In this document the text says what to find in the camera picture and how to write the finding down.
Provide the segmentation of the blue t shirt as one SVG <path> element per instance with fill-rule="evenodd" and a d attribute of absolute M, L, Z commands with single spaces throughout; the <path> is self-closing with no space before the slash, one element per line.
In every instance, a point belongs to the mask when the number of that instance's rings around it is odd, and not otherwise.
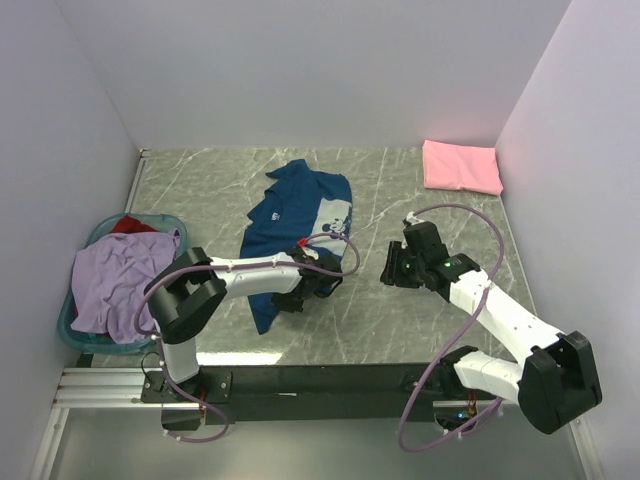
<path fill-rule="evenodd" d="M 314 171 L 296 159 L 267 174 L 275 182 L 247 214 L 239 256 L 270 256 L 320 233 L 311 248 L 341 261 L 350 235 L 353 198 L 349 181 L 340 174 Z"/>

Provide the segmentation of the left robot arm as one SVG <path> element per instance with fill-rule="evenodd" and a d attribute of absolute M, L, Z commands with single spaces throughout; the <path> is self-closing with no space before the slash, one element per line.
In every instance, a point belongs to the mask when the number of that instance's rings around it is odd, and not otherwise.
<path fill-rule="evenodd" d="M 331 295 L 342 277 L 339 258 L 326 250 L 295 246 L 235 260 L 209 258 L 200 247 L 187 250 L 144 290 L 168 372 L 164 389 L 179 402 L 197 395 L 195 338 L 224 301 L 264 300 L 266 308 L 256 317 L 257 329 L 264 332 L 272 316 L 301 312 L 307 299 Z"/>

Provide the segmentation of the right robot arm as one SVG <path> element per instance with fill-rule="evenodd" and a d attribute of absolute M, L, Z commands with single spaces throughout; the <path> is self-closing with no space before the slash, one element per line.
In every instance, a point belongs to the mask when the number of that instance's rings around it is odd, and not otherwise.
<path fill-rule="evenodd" d="M 389 286 L 424 287 L 470 314 L 511 354 L 509 361 L 475 347 L 445 347 L 429 363 L 411 394 L 431 374 L 444 395 L 460 399 L 483 391 L 518 405 L 540 432 L 551 434 L 603 399 L 592 345 L 580 332 L 545 323 L 498 287 L 465 254 L 450 255 L 432 222 L 408 218 L 404 239 L 390 243 L 381 275 Z"/>

